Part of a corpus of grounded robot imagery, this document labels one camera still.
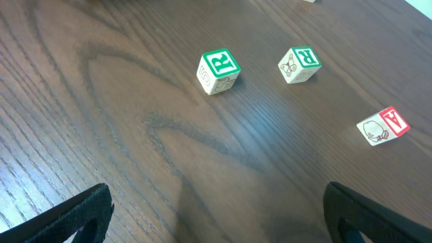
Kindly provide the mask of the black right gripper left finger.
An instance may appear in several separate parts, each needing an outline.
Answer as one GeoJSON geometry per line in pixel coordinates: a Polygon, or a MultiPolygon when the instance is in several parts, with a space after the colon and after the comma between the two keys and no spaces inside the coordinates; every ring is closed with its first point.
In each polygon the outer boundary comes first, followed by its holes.
{"type": "Polygon", "coordinates": [[[102,243],[114,211],[105,183],[96,184],[44,213],[1,233],[1,242],[102,243]]]}

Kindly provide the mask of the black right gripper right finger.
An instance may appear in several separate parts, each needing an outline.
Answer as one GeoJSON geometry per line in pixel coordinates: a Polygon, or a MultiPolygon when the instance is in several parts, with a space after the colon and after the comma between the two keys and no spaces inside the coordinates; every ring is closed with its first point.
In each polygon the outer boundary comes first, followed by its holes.
{"type": "Polygon", "coordinates": [[[323,209],[333,242],[431,243],[431,229],[338,182],[326,186],[323,209]]]}

